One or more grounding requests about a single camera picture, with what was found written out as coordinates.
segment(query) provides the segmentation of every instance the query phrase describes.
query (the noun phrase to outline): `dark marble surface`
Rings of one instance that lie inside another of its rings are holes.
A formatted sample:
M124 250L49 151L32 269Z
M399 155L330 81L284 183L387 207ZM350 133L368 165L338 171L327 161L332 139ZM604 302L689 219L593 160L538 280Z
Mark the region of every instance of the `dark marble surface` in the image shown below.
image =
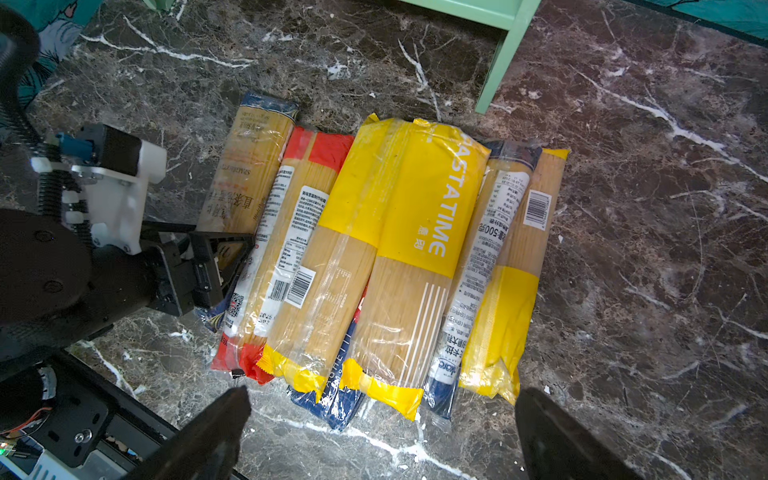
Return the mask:
M85 34L33 120L167 148L151 219L195 221L248 88L297 100L325 131L375 111L569 147L524 386L548 387L645 478L768 472L765 49L618 0L544 0L480 116L500 32L398 2L188 0L159 15L108 0ZM34 205L12 145L0 205ZM503 399L460 392L450 433L371 402L331 434L281 381L209 371L216 344L190 316L142 310L74 350L175 425L248 385L239 468L253 478L525 477Z

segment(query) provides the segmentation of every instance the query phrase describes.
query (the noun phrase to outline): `yellow pasta package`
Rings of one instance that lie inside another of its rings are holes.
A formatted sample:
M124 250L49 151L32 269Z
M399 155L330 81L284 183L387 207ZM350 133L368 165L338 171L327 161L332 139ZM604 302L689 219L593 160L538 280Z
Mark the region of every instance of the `yellow pasta package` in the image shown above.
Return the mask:
M424 384L422 402L444 419L451 418L464 348L480 311L485 289L541 156L540 147L525 142L499 140L483 144L491 149L491 156Z
M319 400L373 268L412 124L359 129L257 365Z
M568 151L544 150L499 255L462 358L459 386L514 404Z
M415 418L490 150L414 121L342 386Z

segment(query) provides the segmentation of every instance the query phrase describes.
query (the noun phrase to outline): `mint green furniture leg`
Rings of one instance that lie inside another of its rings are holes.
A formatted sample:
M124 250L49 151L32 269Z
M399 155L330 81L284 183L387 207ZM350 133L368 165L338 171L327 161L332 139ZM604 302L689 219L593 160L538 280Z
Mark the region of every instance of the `mint green furniture leg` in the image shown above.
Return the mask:
M491 106L496 90L501 84L504 74L512 62L512 57L515 56L515 52L520 46L523 35L528 30L533 14L536 13L540 2L541 0L523 0L518 14L515 15L515 20L512 21L512 27L507 32L507 35L499 41L496 53L493 55L491 69L488 70L485 84L480 92L480 98L478 98L478 103L475 106L475 111L479 114L484 114L488 107Z
M493 56L475 111L484 114L493 101L520 41L541 0L403 0L507 31Z

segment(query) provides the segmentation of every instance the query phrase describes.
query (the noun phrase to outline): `spaghetti package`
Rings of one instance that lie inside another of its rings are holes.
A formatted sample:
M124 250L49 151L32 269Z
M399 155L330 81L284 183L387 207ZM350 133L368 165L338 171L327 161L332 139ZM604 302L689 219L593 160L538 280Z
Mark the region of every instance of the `spaghetti package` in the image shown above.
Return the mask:
M514 404L538 278L568 151L544 150L485 292L462 359L459 386Z
M344 342L339 349L339 354L336 356L336 362L333 363L333 369L328 376L328 383L326 389L323 391L323 397L317 402L315 392L299 393L294 390L291 393L290 399L293 403L300 407L309 410L319 419L328 422L328 425L334 430L344 430L349 422L352 421L357 410L360 408L362 399L365 398L362 392L359 390L351 390L347 388L340 388L341 383L341 369L346 360L346 355L349 351L349 342L352 340L352 334L357 327L357 321L360 318L360 309L362 309L362 302L365 300L366 294L363 292L362 299L355 310L355 316L352 322L349 324L349 328L346 331Z
M256 362L352 142L349 135L294 129L224 317L226 346L215 369L241 368L262 384L272 379Z
M342 386L415 418L489 150L414 121Z
M491 157L424 385L428 407L445 419L450 419L454 385L485 289L541 155L540 147L515 141L493 141L485 146L491 148Z
M316 401L373 268L411 128L372 115L359 129L257 364Z
M210 185L197 230L248 233L256 231L280 158L296 121L292 102L246 93L237 109L219 165ZM217 252L220 270L237 256L239 247L223 244ZM228 301L197 315L216 329Z

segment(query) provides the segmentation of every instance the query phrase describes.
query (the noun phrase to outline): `nutrition label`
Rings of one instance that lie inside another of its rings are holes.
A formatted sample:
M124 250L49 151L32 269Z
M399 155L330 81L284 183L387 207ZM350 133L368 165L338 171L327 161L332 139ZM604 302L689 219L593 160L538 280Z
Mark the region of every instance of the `nutrition label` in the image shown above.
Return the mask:
M267 336L272 323L280 311L280 305L288 293L293 276L299 268L301 258L304 256L306 246L310 243L312 232L317 226L320 214L328 201L328 194L316 188L304 186L296 202L296 209L290 220L290 227L286 235L280 258L277 261L275 271L270 281L270 287L266 291L266 298L261 306L257 324L253 333L258 336Z
M496 177L430 366L429 376L439 382L451 385L458 376L485 289L530 179L525 172L499 172Z
M264 249L270 241L272 232L277 222L277 214L283 206L290 180L293 177L295 169L289 166L280 167L277 171L277 177L272 184L270 195L266 198L264 213L261 216L259 227L256 230L256 243L250 251L248 260L240 279L237 281L235 291L232 292L232 300L224 315L224 334L231 337L237 334L240 324L243 322L245 314L246 300L250 296L250 289L253 288L253 282L256 279L256 273L259 271L261 260L264 258Z

